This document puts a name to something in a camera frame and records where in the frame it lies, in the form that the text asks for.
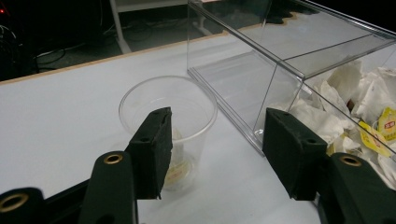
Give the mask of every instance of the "white tabletop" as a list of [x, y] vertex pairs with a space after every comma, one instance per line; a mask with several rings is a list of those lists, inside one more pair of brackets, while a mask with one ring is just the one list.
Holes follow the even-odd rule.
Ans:
[[[180, 43], [2, 83], [0, 193], [34, 187], [47, 198], [88, 179], [99, 156], [132, 137], [119, 121], [124, 93], [150, 77], [187, 76], [186, 52]], [[320, 223], [221, 112], [205, 145], [192, 189], [138, 201], [140, 223]]]

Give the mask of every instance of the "clear plastic cup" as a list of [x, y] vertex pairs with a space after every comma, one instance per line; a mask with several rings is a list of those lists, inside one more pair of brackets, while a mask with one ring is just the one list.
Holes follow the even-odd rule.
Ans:
[[122, 126], [134, 135], [153, 110], [172, 110], [172, 158], [163, 189], [189, 187], [197, 175], [205, 136], [218, 114], [213, 93], [188, 77], [155, 77], [132, 87], [120, 102]]

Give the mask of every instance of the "gold rivet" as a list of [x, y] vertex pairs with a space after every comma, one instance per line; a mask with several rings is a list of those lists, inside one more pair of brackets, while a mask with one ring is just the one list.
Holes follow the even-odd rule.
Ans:
[[29, 199], [25, 193], [16, 193], [0, 201], [0, 213], [6, 213], [21, 207]]
[[340, 161], [351, 166], [361, 166], [361, 162], [350, 156], [340, 157]]
[[121, 154], [113, 154], [113, 155], [108, 155], [105, 157], [104, 162], [106, 164], [115, 164], [122, 161], [122, 155]]

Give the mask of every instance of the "yellow tea packet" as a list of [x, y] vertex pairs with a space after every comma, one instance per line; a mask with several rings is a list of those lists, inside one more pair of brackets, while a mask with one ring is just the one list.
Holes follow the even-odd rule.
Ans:
[[378, 120], [378, 131], [387, 141], [396, 139], [396, 110], [387, 107]]
[[365, 132], [364, 130], [360, 129], [361, 141], [363, 142], [363, 144], [383, 156], [390, 157], [389, 149], [387, 149], [383, 144], [379, 142], [387, 142], [384, 136], [379, 131], [373, 129], [372, 127], [370, 127], [370, 125], [366, 124], [363, 121], [360, 121], [359, 125], [367, 131]]

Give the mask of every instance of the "plastic cup rim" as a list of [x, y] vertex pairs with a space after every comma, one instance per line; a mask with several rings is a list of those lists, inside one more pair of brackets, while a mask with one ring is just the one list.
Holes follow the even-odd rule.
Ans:
[[144, 81], [142, 81], [142, 82], [140, 82], [140, 83], [134, 85], [131, 89], [129, 89], [129, 90], [124, 94], [124, 96], [122, 97], [122, 99], [121, 99], [121, 101], [120, 101], [120, 106], [119, 106], [119, 118], [120, 118], [120, 122], [121, 122], [122, 126], [124, 127], [124, 129], [127, 130], [128, 133], [132, 133], [132, 132], [133, 132], [133, 131], [129, 128], [129, 126], [128, 126], [128, 125], [122, 120], [122, 118], [121, 118], [122, 106], [123, 106], [123, 104], [124, 104], [126, 98], [129, 96], [129, 94], [130, 94], [133, 90], [137, 89], [137, 88], [140, 87], [140, 86], [143, 86], [144, 84], [146, 84], [146, 83], [148, 83], [148, 82], [150, 82], [150, 81], [152, 81], [152, 80], [163, 79], [163, 78], [178, 78], [178, 79], [184, 79], [184, 80], [186, 80], [186, 81], [189, 81], [189, 82], [195, 84], [197, 87], [199, 87], [200, 89], [202, 89], [202, 90], [206, 93], [206, 96], [209, 98], [210, 102], [213, 104], [213, 107], [214, 107], [213, 113], [212, 113], [212, 117], [210, 118], [210, 121], [209, 121], [200, 131], [198, 131], [198, 132], [196, 132], [195, 134], [192, 134], [192, 135], [190, 135], [190, 136], [181, 138], [181, 139], [172, 140], [172, 143], [173, 143], [173, 144], [183, 144], [184, 142], [188, 142], [188, 141], [190, 141], [191, 139], [193, 139], [193, 138], [195, 138], [195, 137], [197, 137], [197, 136], [199, 136], [199, 135], [205, 133], [206, 131], [208, 131], [208, 130], [210, 129], [210, 127], [213, 126], [213, 124], [215, 123], [216, 118], [217, 118], [217, 116], [218, 116], [218, 103], [217, 103], [217, 100], [216, 100], [215, 95], [214, 95], [214, 94], [211, 92], [211, 90], [210, 90], [207, 86], [205, 86], [204, 84], [202, 84], [202, 83], [200, 83], [200, 82], [198, 82], [198, 81], [196, 81], [196, 80], [194, 80], [194, 79], [192, 79], [192, 78], [190, 78], [190, 77], [180, 77], [180, 76], [161, 76], [161, 77], [152, 77], [152, 78], [146, 79], [146, 80], [144, 80]]

